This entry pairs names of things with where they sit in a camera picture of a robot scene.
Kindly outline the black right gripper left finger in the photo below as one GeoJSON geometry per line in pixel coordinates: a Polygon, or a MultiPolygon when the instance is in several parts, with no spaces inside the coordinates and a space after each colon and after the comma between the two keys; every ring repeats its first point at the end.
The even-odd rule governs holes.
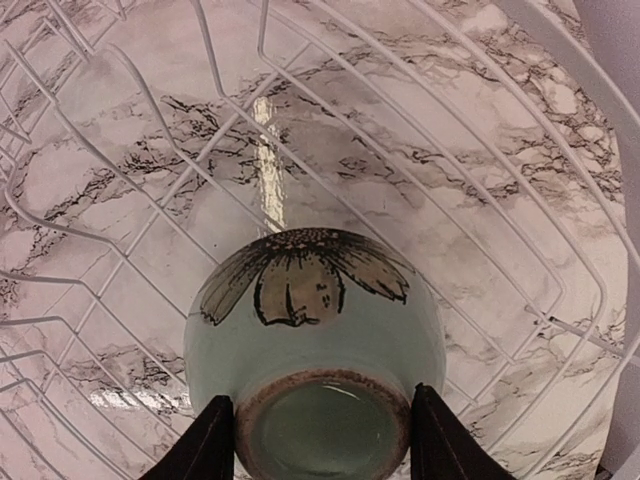
{"type": "Polygon", "coordinates": [[[234,450],[233,403],[217,395],[140,480],[231,480],[234,450]]]}

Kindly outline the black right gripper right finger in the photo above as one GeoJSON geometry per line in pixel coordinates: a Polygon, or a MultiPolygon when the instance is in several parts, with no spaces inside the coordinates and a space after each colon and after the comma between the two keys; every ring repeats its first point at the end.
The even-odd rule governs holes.
{"type": "Polygon", "coordinates": [[[411,404],[412,480],[513,480],[474,440],[436,390],[422,383],[411,404]]]}

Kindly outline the pale green bowl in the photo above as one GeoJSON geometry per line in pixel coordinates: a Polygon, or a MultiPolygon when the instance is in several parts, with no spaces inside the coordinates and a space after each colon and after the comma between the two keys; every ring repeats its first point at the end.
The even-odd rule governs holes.
{"type": "Polygon", "coordinates": [[[298,228],[236,251],[204,281],[184,334],[196,412],[235,409],[255,479],[386,479],[409,448],[419,384],[441,390],[444,330],[413,265],[358,233],[298,228]]]}

